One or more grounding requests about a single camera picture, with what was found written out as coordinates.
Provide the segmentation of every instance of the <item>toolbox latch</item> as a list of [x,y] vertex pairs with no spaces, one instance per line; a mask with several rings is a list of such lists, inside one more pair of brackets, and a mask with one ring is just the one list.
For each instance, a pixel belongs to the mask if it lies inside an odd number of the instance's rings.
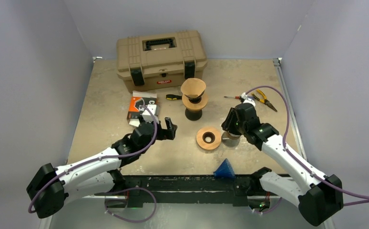
[[141,72],[141,68],[131,69],[131,77],[133,79],[135,86],[145,85],[143,73]]
[[195,77],[195,70],[196,70],[196,63],[192,62],[185,62],[184,63],[184,78],[194,78]]

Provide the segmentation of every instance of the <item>red label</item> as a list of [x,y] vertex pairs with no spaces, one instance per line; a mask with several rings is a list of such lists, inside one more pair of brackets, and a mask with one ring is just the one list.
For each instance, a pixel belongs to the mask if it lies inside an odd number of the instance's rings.
[[170,83],[172,82],[172,80],[162,80],[162,81],[158,81],[156,82],[157,84],[164,84],[164,83]]

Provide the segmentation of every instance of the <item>wooden ring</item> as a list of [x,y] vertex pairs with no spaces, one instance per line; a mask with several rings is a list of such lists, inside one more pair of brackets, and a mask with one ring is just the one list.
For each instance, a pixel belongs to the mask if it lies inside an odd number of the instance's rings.
[[221,133],[212,126],[206,126],[197,132],[196,141],[202,149],[214,150],[221,144]]
[[204,93],[202,96],[201,96],[201,101],[197,104],[193,104],[189,101],[189,98],[187,98],[186,96],[182,96],[182,102],[183,102],[183,105],[191,110],[191,111],[199,111],[201,109],[203,109],[206,105],[207,105],[207,102],[208,102],[208,96],[206,93]]

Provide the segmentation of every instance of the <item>blue cone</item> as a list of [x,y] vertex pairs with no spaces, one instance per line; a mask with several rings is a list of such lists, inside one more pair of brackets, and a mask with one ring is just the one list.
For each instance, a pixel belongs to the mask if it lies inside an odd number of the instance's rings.
[[222,162],[220,167],[213,173],[215,178],[231,178],[235,179],[235,172],[232,169],[231,164],[229,163],[228,159]]

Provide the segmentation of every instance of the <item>pliers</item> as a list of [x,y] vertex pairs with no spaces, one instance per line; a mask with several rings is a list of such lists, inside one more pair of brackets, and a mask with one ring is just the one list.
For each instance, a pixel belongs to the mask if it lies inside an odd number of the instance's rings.
[[259,102],[265,104],[266,106],[270,107],[272,110],[274,110],[275,112],[277,112],[276,108],[270,103],[270,101],[267,100],[266,95],[262,91],[260,91],[259,89],[257,89],[256,91],[263,96],[263,99],[258,98],[255,94],[252,94],[252,97],[256,101],[259,101]]

